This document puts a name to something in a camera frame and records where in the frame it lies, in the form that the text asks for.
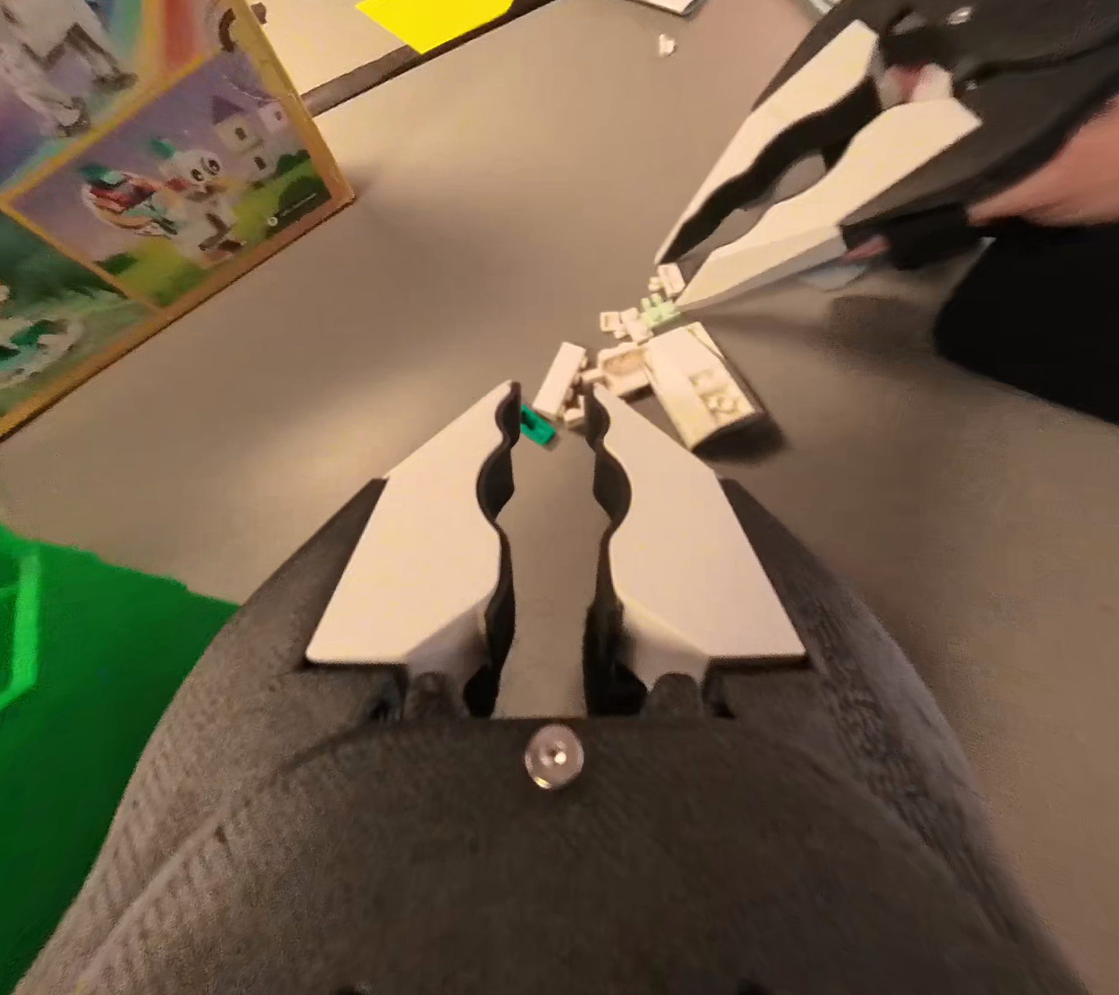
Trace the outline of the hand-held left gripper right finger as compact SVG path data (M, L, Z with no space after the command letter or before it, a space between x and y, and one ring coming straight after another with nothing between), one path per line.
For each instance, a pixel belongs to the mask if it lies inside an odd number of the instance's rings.
M794 665L807 654L737 515L741 488L605 387L585 397L606 514L585 623L589 689Z

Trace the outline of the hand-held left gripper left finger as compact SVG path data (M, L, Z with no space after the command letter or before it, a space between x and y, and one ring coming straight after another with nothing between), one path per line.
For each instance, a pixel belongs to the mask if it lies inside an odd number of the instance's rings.
M380 479L372 514L305 649L316 666L493 676L511 644L513 495L521 395L498 383Z

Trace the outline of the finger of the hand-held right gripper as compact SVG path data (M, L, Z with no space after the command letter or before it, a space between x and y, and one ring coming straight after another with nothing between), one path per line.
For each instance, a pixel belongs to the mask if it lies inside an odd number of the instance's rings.
M856 212L980 125L957 98L888 107L861 129L817 184L771 206L747 234L715 248L676 297L677 306L696 312L841 257L844 224Z
M878 32L848 24L755 105L653 256L675 263L733 212L767 200L793 165L834 154L882 111Z

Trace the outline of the pile of white lego pieces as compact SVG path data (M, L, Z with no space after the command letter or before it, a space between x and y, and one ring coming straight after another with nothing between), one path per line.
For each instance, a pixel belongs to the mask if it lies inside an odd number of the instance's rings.
M642 298L658 292L676 303L685 287L686 278L678 264L660 264L649 278L647 295ZM660 331L649 331L639 318L640 301L636 306L606 309L599 313L599 331L612 338L613 345L590 354L577 344L561 344L532 402L532 409L551 420L553 425L576 428L585 415L582 395L594 387L605 387L623 400L650 392L641 346L653 335L675 329L681 323L681 316Z

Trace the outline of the green plastic bin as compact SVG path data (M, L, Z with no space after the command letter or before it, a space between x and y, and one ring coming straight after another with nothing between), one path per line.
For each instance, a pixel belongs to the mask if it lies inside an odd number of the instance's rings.
M1 528L1 991L83 885L147 740L238 606Z

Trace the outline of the person's right forearm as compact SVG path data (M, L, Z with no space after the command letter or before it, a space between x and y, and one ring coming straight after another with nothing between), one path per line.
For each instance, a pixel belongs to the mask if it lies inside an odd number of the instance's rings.
M942 359L1118 423L1118 226L997 224L932 327Z

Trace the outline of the large white sloped lego brick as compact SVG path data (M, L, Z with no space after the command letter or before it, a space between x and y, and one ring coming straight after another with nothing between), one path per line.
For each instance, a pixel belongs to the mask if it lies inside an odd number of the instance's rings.
M693 453L767 420L760 398L702 323L653 335L641 355L653 397Z

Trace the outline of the lego set box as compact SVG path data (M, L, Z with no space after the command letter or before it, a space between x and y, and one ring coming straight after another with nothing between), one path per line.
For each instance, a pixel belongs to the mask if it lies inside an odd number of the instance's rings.
M245 0L1 0L1 432L354 200Z

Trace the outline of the person's right hand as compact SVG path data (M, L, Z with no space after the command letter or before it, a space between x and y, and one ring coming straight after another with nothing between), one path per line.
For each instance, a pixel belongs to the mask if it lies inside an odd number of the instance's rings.
M963 207L939 207L892 223L843 260L886 257L899 269L922 267L972 247L1000 223L1073 228L1117 218L1118 101L1112 98L1016 184Z

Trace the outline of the yellow sticky note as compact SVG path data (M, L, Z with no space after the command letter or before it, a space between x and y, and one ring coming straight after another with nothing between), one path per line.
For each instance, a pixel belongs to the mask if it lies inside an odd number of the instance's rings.
M361 0L355 8L405 47L424 54L508 15L515 0Z

